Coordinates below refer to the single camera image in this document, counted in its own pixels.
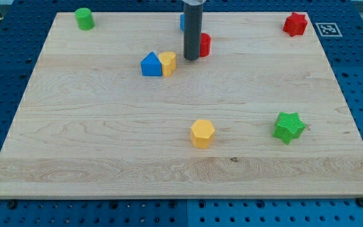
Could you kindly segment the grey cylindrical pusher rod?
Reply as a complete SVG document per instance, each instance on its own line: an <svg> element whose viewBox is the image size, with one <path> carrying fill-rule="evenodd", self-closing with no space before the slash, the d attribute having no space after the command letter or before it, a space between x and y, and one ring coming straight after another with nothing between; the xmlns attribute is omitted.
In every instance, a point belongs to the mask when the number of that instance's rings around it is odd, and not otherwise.
<svg viewBox="0 0 363 227"><path fill-rule="evenodd" d="M200 38L202 29L203 0L184 0L184 38L183 55L188 61L195 61L200 56Z"/></svg>

